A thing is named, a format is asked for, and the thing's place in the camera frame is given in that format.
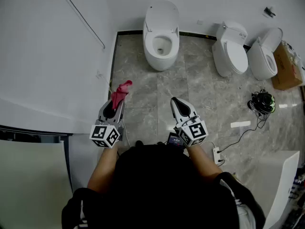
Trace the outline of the white toilet with tank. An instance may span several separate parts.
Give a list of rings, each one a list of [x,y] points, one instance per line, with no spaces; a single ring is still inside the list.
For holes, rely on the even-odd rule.
[[[235,21],[223,21],[216,32],[216,42],[212,45],[214,63],[222,77],[243,74],[248,68],[248,58],[244,42],[248,33],[245,27]]]

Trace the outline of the white toilet with raised lid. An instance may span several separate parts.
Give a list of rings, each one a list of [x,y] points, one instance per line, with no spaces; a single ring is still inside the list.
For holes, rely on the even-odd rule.
[[[277,74],[274,51],[282,41],[283,31],[270,28],[263,37],[258,37],[247,52],[249,67],[257,80],[270,79]]]

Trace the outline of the white flat panel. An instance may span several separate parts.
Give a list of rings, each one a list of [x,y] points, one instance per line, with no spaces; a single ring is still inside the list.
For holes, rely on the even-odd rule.
[[[0,140],[0,229],[61,229],[71,197],[63,142]]]

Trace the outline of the person's right forearm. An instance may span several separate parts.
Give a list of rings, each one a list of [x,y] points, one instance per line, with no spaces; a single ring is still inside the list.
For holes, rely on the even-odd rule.
[[[222,173],[219,166],[208,157],[200,145],[187,147],[187,151],[193,165],[205,181],[213,182],[214,179]]]

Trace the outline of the white counter block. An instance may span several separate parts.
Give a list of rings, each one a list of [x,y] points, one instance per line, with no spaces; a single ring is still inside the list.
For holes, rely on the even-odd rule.
[[[287,205],[299,155],[299,151],[278,151],[259,161],[253,194],[266,217],[263,229],[270,229],[280,219]]]

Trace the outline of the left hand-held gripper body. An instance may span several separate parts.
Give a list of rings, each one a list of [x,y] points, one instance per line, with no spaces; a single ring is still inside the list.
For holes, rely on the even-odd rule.
[[[109,123],[103,120],[96,120],[91,127],[90,140],[98,147],[112,149],[114,145],[123,140],[124,127],[122,123]]]

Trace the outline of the white oval tankless toilet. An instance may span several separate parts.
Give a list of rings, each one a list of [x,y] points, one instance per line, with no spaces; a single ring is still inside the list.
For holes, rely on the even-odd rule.
[[[149,65],[165,71],[174,65],[179,51],[179,11],[168,0],[150,4],[143,23],[144,54]]]

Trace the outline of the brown cardboard box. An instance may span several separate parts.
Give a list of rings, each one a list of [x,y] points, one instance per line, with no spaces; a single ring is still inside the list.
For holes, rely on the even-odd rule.
[[[277,74],[272,77],[273,87],[277,90],[288,90],[303,83],[299,66],[294,62],[287,44],[282,41],[274,51]]]

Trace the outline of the black wall fixture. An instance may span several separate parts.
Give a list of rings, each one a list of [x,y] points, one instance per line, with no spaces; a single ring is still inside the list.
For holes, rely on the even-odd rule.
[[[273,12],[273,7],[272,7],[272,6],[271,6],[271,7],[266,7],[266,8],[264,9],[264,13],[265,13],[267,16],[271,17],[271,18],[273,18],[274,16],[276,16],[276,14]]]

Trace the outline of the small black screen device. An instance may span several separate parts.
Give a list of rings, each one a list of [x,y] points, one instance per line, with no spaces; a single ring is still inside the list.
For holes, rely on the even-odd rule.
[[[167,146],[172,146],[180,149],[185,149],[185,145],[180,136],[176,133],[170,132],[168,136],[168,140],[166,142]]]

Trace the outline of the white power strip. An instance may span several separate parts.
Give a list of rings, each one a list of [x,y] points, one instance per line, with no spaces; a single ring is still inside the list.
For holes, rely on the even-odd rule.
[[[217,166],[222,166],[225,163],[225,160],[221,158],[220,156],[220,150],[219,147],[213,148],[213,159]]]

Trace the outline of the person's left forearm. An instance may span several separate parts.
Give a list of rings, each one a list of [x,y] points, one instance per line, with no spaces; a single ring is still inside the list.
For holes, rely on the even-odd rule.
[[[116,143],[113,148],[105,148],[103,150],[89,179],[87,188],[100,194],[106,194],[110,190],[117,161],[118,147],[119,143]]]

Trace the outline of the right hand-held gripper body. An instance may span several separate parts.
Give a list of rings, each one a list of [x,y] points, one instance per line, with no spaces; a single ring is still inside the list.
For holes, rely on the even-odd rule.
[[[208,136],[205,121],[199,115],[177,123],[174,130],[186,147],[200,145]]]

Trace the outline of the black headset with green trim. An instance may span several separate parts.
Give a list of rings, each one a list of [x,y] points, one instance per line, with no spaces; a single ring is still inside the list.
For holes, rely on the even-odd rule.
[[[247,106],[260,116],[268,115],[275,111],[275,97],[269,94],[264,88],[259,92],[252,93],[251,98]]]

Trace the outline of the red cleaning cloth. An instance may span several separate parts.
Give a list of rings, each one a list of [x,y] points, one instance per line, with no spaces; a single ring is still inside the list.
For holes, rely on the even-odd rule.
[[[119,85],[117,90],[111,93],[112,109],[115,110],[119,106],[120,102],[125,99],[129,93],[128,87],[132,86],[132,81],[127,80],[125,83]]]

